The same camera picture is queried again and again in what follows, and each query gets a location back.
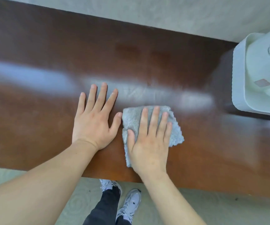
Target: white sneaker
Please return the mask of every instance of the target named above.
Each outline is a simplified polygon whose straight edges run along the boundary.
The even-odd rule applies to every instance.
[[[118,210],[116,219],[119,216],[123,216],[124,220],[128,220],[132,223],[133,216],[141,201],[141,191],[139,189],[132,189],[124,200],[124,205]]]
[[[100,183],[102,184],[102,191],[111,190],[113,189],[113,186],[117,186],[120,192],[120,195],[122,195],[122,189],[121,186],[118,184],[117,181],[111,181],[107,179],[100,179]]]

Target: gray cloth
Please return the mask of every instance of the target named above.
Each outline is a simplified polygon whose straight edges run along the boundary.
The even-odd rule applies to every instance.
[[[126,155],[127,167],[131,167],[131,162],[129,160],[129,155],[128,155],[128,147],[126,144],[126,140],[128,137],[127,130],[131,129],[134,131],[135,141],[136,141],[137,136],[138,136],[141,112],[142,112],[142,109],[145,107],[148,108],[148,125],[149,125],[152,112],[155,106],[130,107],[130,108],[125,108],[122,112],[122,122],[123,122],[122,139],[123,139],[124,151]],[[181,128],[179,127],[178,122],[176,118],[174,117],[173,112],[170,110],[169,106],[160,106],[158,125],[161,121],[163,112],[168,112],[169,114],[168,121],[172,122],[172,134],[170,136],[170,147],[177,144],[181,144],[184,141],[184,137],[182,136]]]

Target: glossy tabletop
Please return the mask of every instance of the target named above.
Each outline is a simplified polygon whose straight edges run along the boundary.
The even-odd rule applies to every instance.
[[[230,112],[235,43],[0,0],[0,167],[29,170],[71,144],[80,92],[117,88],[113,114],[167,105],[185,142],[177,187],[270,197],[270,120]],[[84,177],[139,182],[122,126]]]

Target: right hand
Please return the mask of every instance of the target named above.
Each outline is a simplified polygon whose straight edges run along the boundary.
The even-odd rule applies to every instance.
[[[157,177],[166,173],[172,123],[167,123],[168,113],[164,112],[157,128],[159,111],[160,107],[156,106],[148,128],[148,109],[142,110],[136,143],[134,132],[128,130],[129,158],[134,171],[139,174],[143,181],[146,178]]]

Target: left hand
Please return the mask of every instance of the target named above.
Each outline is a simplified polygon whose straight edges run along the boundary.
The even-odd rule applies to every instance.
[[[95,102],[96,91],[97,86],[95,84],[91,85],[86,107],[86,94],[82,92],[80,95],[72,132],[72,142],[74,143],[77,140],[86,141],[92,144],[96,151],[98,151],[105,148],[116,136],[121,123],[122,113],[118,112],[115,115],[113,123],[109,128],[109,113],[117,98],[118,90],[114,89],[106,103],[107,84],[102,83],[102,88]]]

